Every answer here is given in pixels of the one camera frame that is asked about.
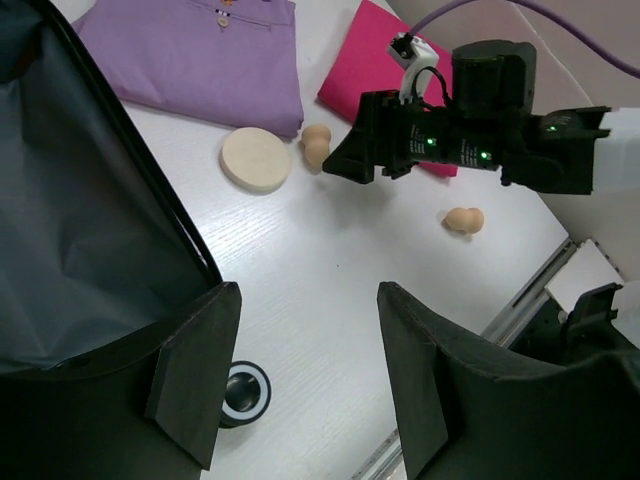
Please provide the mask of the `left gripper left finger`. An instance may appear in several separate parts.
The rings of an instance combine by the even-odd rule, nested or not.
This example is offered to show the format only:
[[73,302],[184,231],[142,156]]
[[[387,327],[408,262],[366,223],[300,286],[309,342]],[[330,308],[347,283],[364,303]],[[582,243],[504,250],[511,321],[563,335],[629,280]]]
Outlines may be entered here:
[[178,316],[145,406],[144,416],[202,470],[213,458],[241,306],[238,284],[223,282]]

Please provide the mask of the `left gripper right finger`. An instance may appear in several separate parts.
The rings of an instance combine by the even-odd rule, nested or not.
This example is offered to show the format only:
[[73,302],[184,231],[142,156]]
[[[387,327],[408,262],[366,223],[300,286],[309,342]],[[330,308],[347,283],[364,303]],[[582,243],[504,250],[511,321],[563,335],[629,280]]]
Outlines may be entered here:
[[639,352],[561,366],[493,344],[393,282],[378,310],[411,479],[635,479]]

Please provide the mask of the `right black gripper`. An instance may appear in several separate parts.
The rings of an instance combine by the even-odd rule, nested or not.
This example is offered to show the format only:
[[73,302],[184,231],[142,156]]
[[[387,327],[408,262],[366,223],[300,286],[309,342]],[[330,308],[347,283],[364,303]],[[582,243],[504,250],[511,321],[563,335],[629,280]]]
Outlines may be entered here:
[[446,157],[454,119],[446,107],[403,104],[395,90],[364,93],[352,130],[322,170],[355,183],[371,183],[377,167],[397,179],[426,163],[438,174],[451,176],[455,166]]

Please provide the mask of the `pink cloth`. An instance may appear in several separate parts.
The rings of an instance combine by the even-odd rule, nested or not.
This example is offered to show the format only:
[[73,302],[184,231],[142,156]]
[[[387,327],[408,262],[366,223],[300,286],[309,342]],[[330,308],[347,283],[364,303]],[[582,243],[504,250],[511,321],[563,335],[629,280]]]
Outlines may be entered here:
[[387,48],[396,34],[407,30],[393,14],[371,1],[361,2],[317,99],[354,123],[363,93],[399,89],[403,70]]

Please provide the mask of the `purple shorts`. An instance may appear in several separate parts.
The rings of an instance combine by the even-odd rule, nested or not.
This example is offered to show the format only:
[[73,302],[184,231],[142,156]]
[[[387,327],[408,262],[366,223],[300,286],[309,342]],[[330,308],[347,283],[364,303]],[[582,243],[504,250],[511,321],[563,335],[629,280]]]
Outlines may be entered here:
[[291,1],[96,2],[73,24],[125,101],[296,137],[304,119]]

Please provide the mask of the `pink and teal kids suitcase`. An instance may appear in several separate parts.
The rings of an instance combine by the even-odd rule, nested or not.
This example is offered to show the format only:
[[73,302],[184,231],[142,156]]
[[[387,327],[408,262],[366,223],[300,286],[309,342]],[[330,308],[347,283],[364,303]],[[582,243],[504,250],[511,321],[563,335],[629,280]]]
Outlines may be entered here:
[[145,406],[217,265],[48,1],[1,5],[1,475],[197,479]]

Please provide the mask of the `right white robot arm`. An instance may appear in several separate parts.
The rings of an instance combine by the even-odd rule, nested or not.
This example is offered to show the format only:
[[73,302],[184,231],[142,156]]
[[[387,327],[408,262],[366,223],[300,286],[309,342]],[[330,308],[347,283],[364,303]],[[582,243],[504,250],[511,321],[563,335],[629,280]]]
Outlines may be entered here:
[[500,171],[502,185],[545,194],[590,195],[637,186],[629,114],[609,107],[531,112],[536,50],[506,40],[454,50],[452,79],[429,45],[400,34],[389,47],[405,70],[400,89],[361,95],[355,123],[323,162],[324,172],[368,184],[375,170],[397,179],[419,163]]

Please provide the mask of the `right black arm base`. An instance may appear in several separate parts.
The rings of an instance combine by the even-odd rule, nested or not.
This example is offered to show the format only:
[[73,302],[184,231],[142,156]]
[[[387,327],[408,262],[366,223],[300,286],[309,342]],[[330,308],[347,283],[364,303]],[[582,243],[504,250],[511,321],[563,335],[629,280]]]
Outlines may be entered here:
[[559,304],[551,299],[516,337],[510,349],[550,364],[569,366],[595,355],[633,351],[636,347],[613,325],[618,310],[615,294],[622,289],[609,283],[582,294],[564,321]]

